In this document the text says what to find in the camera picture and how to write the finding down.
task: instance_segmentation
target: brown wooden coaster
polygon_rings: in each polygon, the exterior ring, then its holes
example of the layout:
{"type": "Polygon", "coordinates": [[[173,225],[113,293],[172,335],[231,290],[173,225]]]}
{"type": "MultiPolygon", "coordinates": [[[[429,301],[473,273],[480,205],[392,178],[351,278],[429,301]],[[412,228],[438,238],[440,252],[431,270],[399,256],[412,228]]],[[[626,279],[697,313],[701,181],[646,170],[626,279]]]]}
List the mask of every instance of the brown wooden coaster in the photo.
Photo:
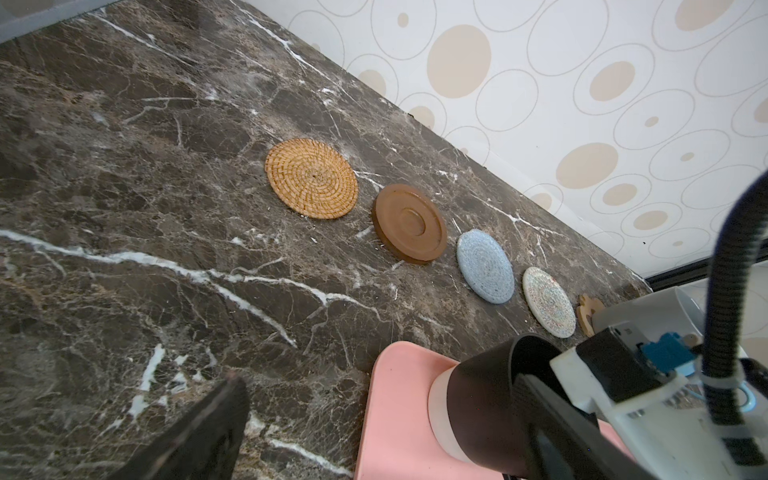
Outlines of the brown wooden coaster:
{"type": "Polygon", "coordinates": [[[576,317],[578,317],[578,324],[581,327],[581,331],[586,336],[593,336],[594,329],[592,328],[592,316],[605,308],[603,303],[596,299],[590,298],[584,294],[578,296],[578,302],[580,305],[576,308],[576,317]]]}
{"type": "Polygon", "coordinates": [[[373,227],[396,257],[424,265],[440,257],[448,231],[437,207],[410,185],[388,185],[373,202],[373,227]]]}
{"type": "Polygon", "coordinates": [[[339,218],[357,202],[357,178],[344,157],[330,145],[293,138],[266,156],[266,176],[278,197],[312,218],[339,218]]]}

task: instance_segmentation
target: blue connector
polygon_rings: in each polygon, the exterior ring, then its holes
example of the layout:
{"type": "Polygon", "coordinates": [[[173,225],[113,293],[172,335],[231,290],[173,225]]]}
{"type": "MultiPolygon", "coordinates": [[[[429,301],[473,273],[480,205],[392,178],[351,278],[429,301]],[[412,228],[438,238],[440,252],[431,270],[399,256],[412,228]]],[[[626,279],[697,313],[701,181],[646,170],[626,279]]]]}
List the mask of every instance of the blue connector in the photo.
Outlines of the blue connector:
{"type": "Polygon", "coordinates": [[[669,373],[696,358],[676,333],[665,333],[658,342],[642,345],[640,350],[662,373],[669,373]]]}

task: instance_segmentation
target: black cylinder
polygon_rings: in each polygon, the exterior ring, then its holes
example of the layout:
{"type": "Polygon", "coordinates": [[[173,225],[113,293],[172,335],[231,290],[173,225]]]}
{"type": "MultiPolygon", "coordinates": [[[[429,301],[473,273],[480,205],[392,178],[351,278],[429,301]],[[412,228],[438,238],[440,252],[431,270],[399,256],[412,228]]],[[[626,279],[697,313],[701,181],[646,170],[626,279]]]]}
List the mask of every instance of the black cylinder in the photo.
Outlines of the black cylinder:
{"type": "Polygon", "coordinates": [[[528,436],[511,407],[519,373],[538,377],[568,400],[549,361],[561,351],[544,337],[527,334],[459,363],[451,373],[446,407],[458,446],[476,465],[525,476],[528,436]]]}
{"type": "MultiPolygon", "coordinates": [[[[768,172],[741,196],[723,225],[710,268],[707,326],[702,370],[706,376],[728,378],[737,364],[746,282],[768,224],[768,172]]],[[[704,387],[707,410],[715,425],[742,425],[744,419],[732,389],[704,387]]],[[[764,465],[753,439],[723,439],[737,465],[764,465]]]]}

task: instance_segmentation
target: white speckled coaster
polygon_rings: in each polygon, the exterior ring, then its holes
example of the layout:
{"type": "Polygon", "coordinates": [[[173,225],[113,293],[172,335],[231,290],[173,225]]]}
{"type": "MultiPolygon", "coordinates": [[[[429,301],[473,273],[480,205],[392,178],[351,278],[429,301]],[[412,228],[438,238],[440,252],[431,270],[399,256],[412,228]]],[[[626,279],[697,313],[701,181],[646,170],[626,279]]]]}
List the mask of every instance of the white speckled coaster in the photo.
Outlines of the white speckled coaster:
{"type": "Polygon", "coordinates": [[[576,314],[568,295],[549,273],[536,266],[523,273],[525,301],[536,320],[552,335],[565,339],[576,330],[576,314]]]}
{"type": "Polygon", "coordinates": [[[502,246],[480,230],[470,230],[456,244],[458,268],[464,280],[482,299],[504,303],[515,292],[512,265],[502,246]]]}

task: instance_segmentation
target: wall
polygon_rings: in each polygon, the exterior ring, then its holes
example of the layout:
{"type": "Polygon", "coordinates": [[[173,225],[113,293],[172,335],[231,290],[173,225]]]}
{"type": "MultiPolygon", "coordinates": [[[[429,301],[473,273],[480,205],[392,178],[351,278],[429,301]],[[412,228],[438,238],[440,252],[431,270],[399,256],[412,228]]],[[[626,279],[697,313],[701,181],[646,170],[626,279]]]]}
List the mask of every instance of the wall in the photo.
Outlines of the wall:
{"type": "Polygon", "coordinates": [[[115,0],[0,0],[0,43],[115,0]]]}
{"type": "Polygon", "coordinates": [[[768,166],[768,2],[249,2],[645,276],[768,166]]]}

